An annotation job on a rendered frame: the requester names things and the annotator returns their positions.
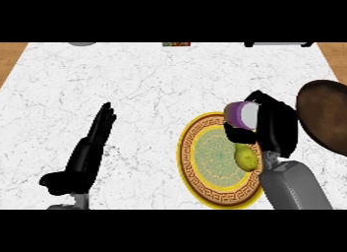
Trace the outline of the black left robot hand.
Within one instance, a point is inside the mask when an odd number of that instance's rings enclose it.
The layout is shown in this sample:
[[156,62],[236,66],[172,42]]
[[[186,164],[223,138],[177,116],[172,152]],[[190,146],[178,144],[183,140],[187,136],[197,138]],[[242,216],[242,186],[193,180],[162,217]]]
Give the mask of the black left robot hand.
[[65,169],[45,174],[39,179],[53,196],[63,194],[87,194],[93,186],[103,155],[103,147],[109,138],[116,114],[106,102],[96,114],[87,136],[79,139]]

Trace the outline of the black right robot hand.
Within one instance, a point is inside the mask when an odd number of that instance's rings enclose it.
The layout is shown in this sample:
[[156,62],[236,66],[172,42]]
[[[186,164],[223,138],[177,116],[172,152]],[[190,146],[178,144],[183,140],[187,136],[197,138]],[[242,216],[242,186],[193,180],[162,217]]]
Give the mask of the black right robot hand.
[[255,91],[243,101],[258,104],[256,126],[254,130],[233,128],[223,122],[227,139],[239,144],[258,144],[262,151],[287,158],[298,143],[298,119],[295,110],[267,94]]

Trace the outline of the purple can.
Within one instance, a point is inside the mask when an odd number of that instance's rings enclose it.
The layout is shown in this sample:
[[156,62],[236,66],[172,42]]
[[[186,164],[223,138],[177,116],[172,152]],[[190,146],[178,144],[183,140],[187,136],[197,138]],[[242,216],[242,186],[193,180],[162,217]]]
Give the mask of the purple can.
[[225,105],[223,109],[224,122],[233,128],[254,130],[256,126],[258,104],[252,101],[237,101]]

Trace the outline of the dark brown pan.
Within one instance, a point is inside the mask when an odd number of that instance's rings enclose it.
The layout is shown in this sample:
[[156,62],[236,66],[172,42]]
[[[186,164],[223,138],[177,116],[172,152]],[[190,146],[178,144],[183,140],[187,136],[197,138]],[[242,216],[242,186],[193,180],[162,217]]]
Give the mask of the dark brown pan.
[[305,83],[296,96],[296,114],[310,138],[347,157],[347,86],[329,80]]

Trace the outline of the yellow patterned plate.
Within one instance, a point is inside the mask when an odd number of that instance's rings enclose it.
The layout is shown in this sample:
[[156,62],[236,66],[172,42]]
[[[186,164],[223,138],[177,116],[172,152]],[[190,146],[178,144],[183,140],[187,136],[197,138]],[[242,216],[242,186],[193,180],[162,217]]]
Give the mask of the yellow patterned plate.
[[184,127],[175,149],[178,172],[192,195],[214,209],[243,209],[262,193],[259,147],[248,149],[256,156],[251,172],[234,163],[234,143],[225,138],[218,111],[199,115]]

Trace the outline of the yellow-green pear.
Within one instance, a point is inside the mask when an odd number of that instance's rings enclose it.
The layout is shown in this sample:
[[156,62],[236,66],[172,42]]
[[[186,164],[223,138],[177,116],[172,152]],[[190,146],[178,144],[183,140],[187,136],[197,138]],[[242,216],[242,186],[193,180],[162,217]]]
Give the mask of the yellow-green pear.
[[248,144],[234,144],[233,159],[237,167],[245,171],[251,172],[256,168],[256,155]]

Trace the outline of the black and white appliance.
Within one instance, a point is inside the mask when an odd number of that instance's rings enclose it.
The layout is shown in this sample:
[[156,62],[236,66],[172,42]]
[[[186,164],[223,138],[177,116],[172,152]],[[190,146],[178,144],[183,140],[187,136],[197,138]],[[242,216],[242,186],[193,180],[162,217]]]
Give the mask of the black and white appliance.
[[310,47],[313,42],[243,42],[245,47],[255,45],[298,45],[299,47]]

